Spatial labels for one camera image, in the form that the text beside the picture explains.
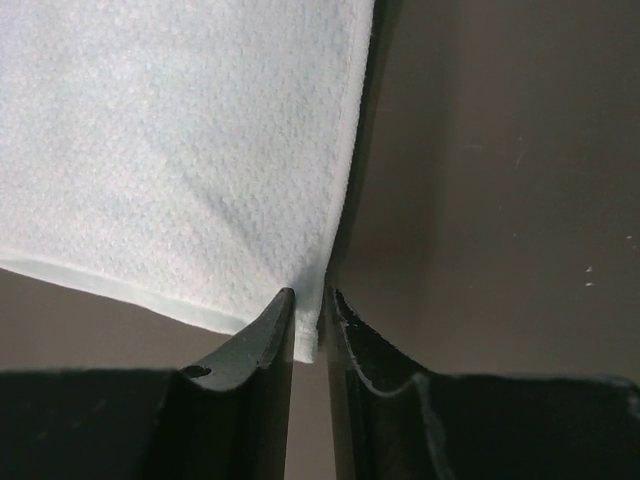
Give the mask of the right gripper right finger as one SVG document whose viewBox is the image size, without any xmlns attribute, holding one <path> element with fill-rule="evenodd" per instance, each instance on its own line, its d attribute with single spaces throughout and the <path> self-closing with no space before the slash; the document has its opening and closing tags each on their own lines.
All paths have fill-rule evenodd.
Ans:
<svg viewBox="0 0 640 480">
<path fill-rule="evenodd" d="M 635 479 L 639 389 L 615 376 L 442 374 L 324 296 L 340 479 Z"/>
</svg>

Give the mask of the white mint towel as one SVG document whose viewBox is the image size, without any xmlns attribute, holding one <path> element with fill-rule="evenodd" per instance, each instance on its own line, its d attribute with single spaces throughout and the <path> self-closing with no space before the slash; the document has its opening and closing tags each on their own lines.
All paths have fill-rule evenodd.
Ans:
<svg viewBox="0 0 640 480">
<path fill-rule="evenodd" d="M 1 266 L 310 363 L 370 1 L 5 1 Z"/>
</svg>

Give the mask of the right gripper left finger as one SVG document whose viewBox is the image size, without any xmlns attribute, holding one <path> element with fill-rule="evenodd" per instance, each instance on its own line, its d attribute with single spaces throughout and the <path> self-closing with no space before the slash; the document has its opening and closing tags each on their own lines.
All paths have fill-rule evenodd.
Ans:
<svg viewBox="0 0 640 480">
<path fill-rule="evenodd" d="M 1 375 L 5 479 L 280 479 L 294 292 L 181 369 Z"/>
</svg>

